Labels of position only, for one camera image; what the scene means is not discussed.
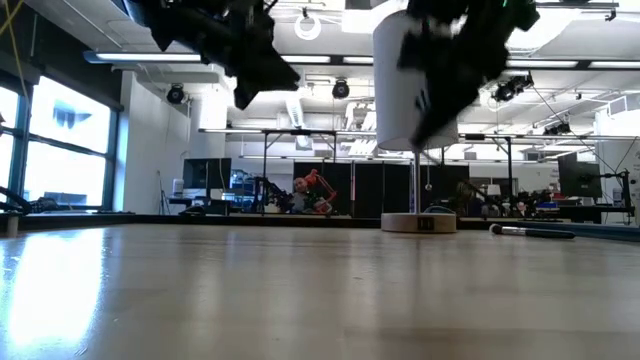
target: ceiling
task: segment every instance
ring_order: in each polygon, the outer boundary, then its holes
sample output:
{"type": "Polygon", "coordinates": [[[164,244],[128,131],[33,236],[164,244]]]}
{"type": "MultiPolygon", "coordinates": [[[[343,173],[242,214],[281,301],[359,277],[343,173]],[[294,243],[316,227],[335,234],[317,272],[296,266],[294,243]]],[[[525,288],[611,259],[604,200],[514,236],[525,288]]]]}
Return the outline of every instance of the ceiling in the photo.
{"type": "MultiPolygon", "coordinates": [[[[110,0],[26,0],[27,4],[47,19],[80,39],[97,51],[156,52],[148,29],[142,28],[124,15],[110,0]]],[[[342,31],[340,12],[327,12],[328,21],[322,23],[317,39],[300,39],[294,31],[299,10],[281,9],[274,12],[275,48],[283,54],[345,54],[372,55],[371,34],[352,34],[342,31]]],[[[618,19],[605,22],[606,12],[584,14],[570,23],[555,39],[539,49],[534,56],[549,58],[625,58],[640,59],[640,15],[621,12],[618,19]]],[[[185,52],[188,49],[172,44],[169,51],[185,52]]],[[[353,82],[373,84],[373,69],[366,66],[296,66],[303,78],[307,75],[345,77],[353,82]]],[[[204,65],[149,65],[135,68],[141,81],[153,83],[162,91],[172,81],[171,76],[203,77],[203,74],[219,72],[216,66],[204,65]]],[[[592,111],[606,101],[618,98],[620,91],[640,90],[640,72],[580,72],[534,71],[536,87],[556,112],[569,111],[572,125],[588,130],[593,122],[592,111]],[[576,100],[582,93],[582,100],[576,100]]],[[[206,84],[192,84],[188,91],[198,92],[206,84]]],[[[305,112],[344,114],[349,101],[334,101],[327,96],[332,84],[316,84],[314,91],[301,95],[305,112]]],[[[372,86],[352,91],[358,98],[373,95],[372,86]]],[[[229,118],[242,121],[252,118],[272,118],[285,112],[284,97],[259,95],[245,110],[232,109],[229,118]]],[[[511,125],[525,126],[547,119],[552,112],[535,92],[520,95],[505,107],[495,110],[496,104],[483,95],[474,106],[465,111],[459,121],[477,124],[478,128],[501,129],[511,125]]]]}

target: window frame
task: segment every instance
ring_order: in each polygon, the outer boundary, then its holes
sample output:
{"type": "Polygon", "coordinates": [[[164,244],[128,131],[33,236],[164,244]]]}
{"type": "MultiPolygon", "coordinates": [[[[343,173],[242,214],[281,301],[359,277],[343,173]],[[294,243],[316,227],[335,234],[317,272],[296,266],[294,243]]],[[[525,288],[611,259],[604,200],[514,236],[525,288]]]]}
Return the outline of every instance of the window frame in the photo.
{"type": "MultiPolygon", "coordinates": [[[[58,82],[54,77],[47,77],[53,81],[58,82]]],[[[82,91],[78,91],[72,87],[67,86],[66,84],[60,83],[61,85],[79,93],[88,98],[93,99],[82,91]]],[[[33,90],[34,85],[26,83],[27,94],[29,99],[33,99],[33,90]]],[[[13,154],[11,157],[11,167],[9,172],[9,190],[12,190],[18,194],[24,193],[24,184],[27,170],[27,158],[29,152],[29,142],[39,142],[46,145],[50,145],[56,148],[60,148],[67,151],[72,151],[76,153],[82,153],[86,155],[98,156],[105,159],[105,172],[103,179],[103,190],[102,190],[102,205],[101,206],[87,206],[87,205],[78,205],[74,206],[76,210],[113,210],[113,191],[114,191],[114,181],[115,181],[115,166],[116,166],[116,147],[117,147],[117,135],[118,135],[118,123],[120,120],[120,110],[108,106],[100,101],[101,104],[107,106],[111,111],[111,116],[109,119],[109,134],[108,136],[108,144],[107,144],[107,152],[105,154],[82,147],[78,145],[74,145],[71,143],[55,140],[52,138],[48,138],[42,135],[32,134],[30,129],[31,122],[31,106],[32,102],[29,103],[27,98],[24,96],[24,91],[22,89],[22,84],[19,79],[14,78],[8,74],[0,74],[0,86],[11,90],[18,94],[18,111],[16,113],[15,119],[15,128],[5,128],[5,134],[13,136],[13,154]]]]}

